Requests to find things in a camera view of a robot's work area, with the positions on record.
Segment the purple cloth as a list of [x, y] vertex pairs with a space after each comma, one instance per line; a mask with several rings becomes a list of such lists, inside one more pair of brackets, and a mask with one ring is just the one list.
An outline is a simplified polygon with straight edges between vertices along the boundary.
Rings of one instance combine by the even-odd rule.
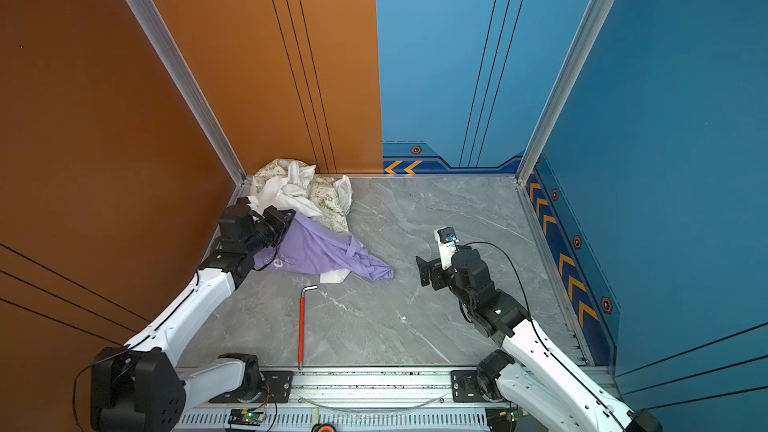
[[392, 281], [394, 269], [353, 235], [336, 233], [297, 212], [277, 249], [254, 256], [255, 269], [322, 275], [349, 271], [370, 281]]

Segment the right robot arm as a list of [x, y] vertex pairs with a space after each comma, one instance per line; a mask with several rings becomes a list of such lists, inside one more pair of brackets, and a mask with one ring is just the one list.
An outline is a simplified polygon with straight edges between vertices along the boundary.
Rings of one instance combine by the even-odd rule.
[[477, 365], [493, 401], [527, 411], [550, 431], [661, 431], [647, 409], [633, 410], [576, 365], [526, 306], [497, 288], [479, 252], [460, 246], [447, 261], [416, 259], [421, 285], [447, 289], [462, 313], [498, 349]]

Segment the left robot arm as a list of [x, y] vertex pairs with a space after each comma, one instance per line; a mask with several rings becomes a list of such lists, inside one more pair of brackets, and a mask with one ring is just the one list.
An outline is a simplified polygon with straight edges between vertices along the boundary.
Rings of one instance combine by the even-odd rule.
[[217, 242], [189, 285], [141, 332], [91, 364], [93, 430], [171, 431], [186, 412], [222, 394], [266, 398], [252, 354], [224, 354], [186, 372], [176, 366], [208, 317], [256, 270], [256, 255], [278, 252], [296, 215], [273, 206], [256, 212], [243, 199], [224, 209]]

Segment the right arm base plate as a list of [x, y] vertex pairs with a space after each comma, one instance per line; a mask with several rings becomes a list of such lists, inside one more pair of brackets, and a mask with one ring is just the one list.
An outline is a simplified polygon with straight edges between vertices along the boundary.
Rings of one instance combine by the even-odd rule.
[[456, 403], [492, 403], [500, 400], [496, 385], [484, 372], [476, 369], [450, 372], [452, 398]]

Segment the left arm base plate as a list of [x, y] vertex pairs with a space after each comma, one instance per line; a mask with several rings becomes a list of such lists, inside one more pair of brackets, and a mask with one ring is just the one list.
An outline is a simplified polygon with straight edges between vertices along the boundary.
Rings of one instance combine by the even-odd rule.
[[265, 401], [277, 404], [289, 402], [294, 372], [292, 370], [262, 371], [262, 383], [259, 392], [230, 391], [209, 400], [211, 404], [262, 404]]

